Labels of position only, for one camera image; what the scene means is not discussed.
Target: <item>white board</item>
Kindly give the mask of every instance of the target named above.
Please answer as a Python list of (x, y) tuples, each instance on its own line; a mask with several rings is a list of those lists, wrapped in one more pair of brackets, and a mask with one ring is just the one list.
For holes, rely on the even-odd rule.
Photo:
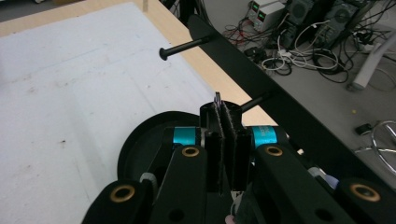
[(79, 223), (131, 131), (214, 92), (132, 3), (0, 38), (0, 223)]

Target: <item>small metal object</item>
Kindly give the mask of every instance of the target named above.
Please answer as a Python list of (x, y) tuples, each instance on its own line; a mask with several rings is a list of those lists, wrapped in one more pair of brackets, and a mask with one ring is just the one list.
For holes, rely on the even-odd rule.
[(281, 156), (283, 154), (282, 149), (279, 147), (266, 147), (265, 152), (271, 156)]
[(196, 147), (185, 147), (185, 148), (183, 148), (181, 153), (185, 157), (196, 157), (199, 154), (199, 150)]
[(365, 186), (363, 184), (353, 184), (350, 186), (350, 190), (357, 197), (359, 197), (365, 201), (368, 201), (368, 202), (376, 203), (379, 200), (381, 200), (381, 196), (379, 196), (379, 194), (378, 194), (378, 192), (376, 192), (376, 190), (374, 190), (368, 186)]
[(124, 203), (134, 197), (134, 186), (120, 185), (115, 187), (110, 193), (110, 200), (113, 203)]

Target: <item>white cable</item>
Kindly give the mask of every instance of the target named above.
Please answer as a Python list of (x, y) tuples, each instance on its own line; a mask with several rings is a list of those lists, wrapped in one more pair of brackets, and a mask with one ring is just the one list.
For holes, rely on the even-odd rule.
[(294, 41), (294, 48), (295, 48), (297, 51), (299, 51), (298, 48), (297, 48), (298, 40), (300, 39), (301, 35), (302, 35), (303, 33), (305, 33), (310, 27), (317, 28), (317, 25), (321, 25), (321, 24), (324, 24), (324, 23), (327, 23), (327, 22), (329, 22), (329, 20), (327, 20), (327, 21), (315, 22), (315, 23), (312, 23), (311, 25), (305, 27), (305, 29), (303, 29), (303, 30), (298, 34), (296, 40)]
[[(311, 50), (307, 50), (307, 51), (304, 51), (304, 52), (298, 52), (298, 51), (291, 50), (290, 52), (296, 53), (296, 54), (300, 54), (300, 55), (306, 55), (307, 52), (311, 52), (311, 51), (315, 51), (315, 50), (322, 50), (322, 49), (311, 49)], [(316, 66), (316, 65), (307, 63), (305, 57), (303, 57), (304, 58), (304, 63), (296, 61), (295, 59), (293, 59), (292, 62), (293, 62), (294, 65), (299, 66), (299, 67), (309, 66), (309, 67), (318, 68), (318, 69), (331, 70), (331, 69), (334, 69), (336, 66), (338, 66), (340, 64), (339, 64), (339, 61), (338, 61), (338, 57), (332, 51), (329, 50), (329, 52), (334, 56), (334, 58), (329, 57), (329, 56), (324, 55), (324, 54), (316, 54), (316, 55), (322, 56), (324, 58), (328, 58), (328, 59), (332, 60), (333, 62), (335, 62), (335, 64), (333, 66), (330, 66), (330, 67)]]
[(279, 29), (279, 27), (283, 24), (283, 22), (285, 22), (286, 18), (289, 16), (289, 12), (285, 15), (285, 17), (283, 17), (282, 22), (276, 27), (276, 29)]

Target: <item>black metal frame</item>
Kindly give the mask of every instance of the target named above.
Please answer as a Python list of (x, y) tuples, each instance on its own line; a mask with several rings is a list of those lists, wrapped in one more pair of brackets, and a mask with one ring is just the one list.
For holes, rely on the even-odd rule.
[(189, 29), (194, 40), (210, 39), (200, 48), (250, 97), (269, 95), (260, 107), (286, 130), (292, 141), (303, 148), (304, 154), (319, 167), (338, 178), (360, 177), (390, 189), (319, 120), (213, 27), (201, 18), (191, 16)]

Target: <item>black cable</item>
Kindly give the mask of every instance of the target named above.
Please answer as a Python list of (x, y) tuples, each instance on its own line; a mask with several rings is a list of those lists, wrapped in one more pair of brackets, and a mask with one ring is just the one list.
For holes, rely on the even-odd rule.
[(383, 15), (387, 10), (389, 10), (390, 8), (396, 6), (396, 2), (395, 2), (393, 5), (391, 5), (391, 6), (389, 5), (390, 2), (391, 2), (391, 1), (389, 1), (389, 2), (388, 2), (388, 6), (387, 6), (386, 8), (384, 8), (383, 10), (381, 10), (380, 12), (375, 13), (374, 15), (372, 15), (372, 16), (370, 16), (370, 17), (367, 17), (366, 19), (361, 20), (361, 22), (362, 22), (362, 21), (367, 21), (367, 20), (371, 19), (372, 17), (381, 14), (381, 15), (377, 18), (376, 21), (371, 22), (371, 23), (366, 24), (366, 25), (363, 25), (361, 28), (364, 28), (364, 27), (367, 27), (367, 26), (370, 26), (370, 25), (374, 25), (374, 24), (376, 24), (377, 22), (379, 22), (379, 20), (381, 19), (382, 15)]
[[(314, 62), (315, 66), (318, 67), (323, 67), (320, 62), (318, 61), (320, 59), (320, 57), (322, 57), (321, 55), (325, 55), (326, 57), (330, 57), (333, 60), (337, 60), (337, 58), (335, 58), (336, 56), (333, 55), (332, 53), (330, 53), (329, 50), (326, 49), (320, 49), (318, 50), (318, 53), (316, 53), (316, 51), (314, 50), (312, 53), (312, 61)], [(337, 66), (334, 67), (334, 69), (322, 69), (322, 68), (317, 68), (317, 71), (320, 73), (321, 76), (323, 76), (324, 78), (330, 80), (331, 82), (334, 83), (345, 83), (348, 81), (349, 79), (349, 73), (346, 69), (344, 69), (343, 67), (345, 67), (344, 64), (341, 64), (341, 62), (338, 61)], [(340, 73), (346, 73), (346, 77), (341, 80), (341, 81), (337, 81), (334, 79), (329, 78), (328, 76), (334, 76), (334, 75), (338, 75)]]

